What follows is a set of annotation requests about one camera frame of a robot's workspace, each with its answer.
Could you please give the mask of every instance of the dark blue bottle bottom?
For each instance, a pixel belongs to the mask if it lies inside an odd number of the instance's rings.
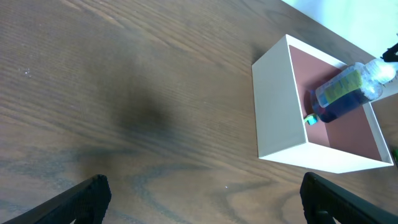
[[[311,91],[311,105],[314,113],[325,123],[334,121],[351,110],[369,102],[360,89],[345,94],[341,98],[322,108],[319,105],[315,91]]]

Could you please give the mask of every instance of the yellow label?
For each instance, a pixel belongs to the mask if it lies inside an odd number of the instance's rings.
[[[330,104],[345,94],[361,88],[361,86],[361,74],[358,70],[354,70],[345,77],[341,78],[338,82],[335,82],[326,88],[325,96]]]

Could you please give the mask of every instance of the wood grain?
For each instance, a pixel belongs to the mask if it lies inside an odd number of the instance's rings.
[[[305,223],[251,64],[284,34],[372,59],[279,0],[0,1],[0,31],[0,222],[105,174],[104,223]],[[398,213],[395,167],[317,173]]]

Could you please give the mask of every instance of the open box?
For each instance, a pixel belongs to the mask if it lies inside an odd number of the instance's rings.
[[[372,105],[330,122],[303,122],[309,90],[343,62],[285,35],[252,66],[259,158],[334,173],[394,165]]]

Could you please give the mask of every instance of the plastic bottle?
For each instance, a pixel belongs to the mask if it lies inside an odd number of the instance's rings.
[[[383,84],[390,82],[398,70],[398,63],[374,59],[366,65],[355,63],[340,74],[311,91],[315,114],[329,123],[347,112],[379,98]]]

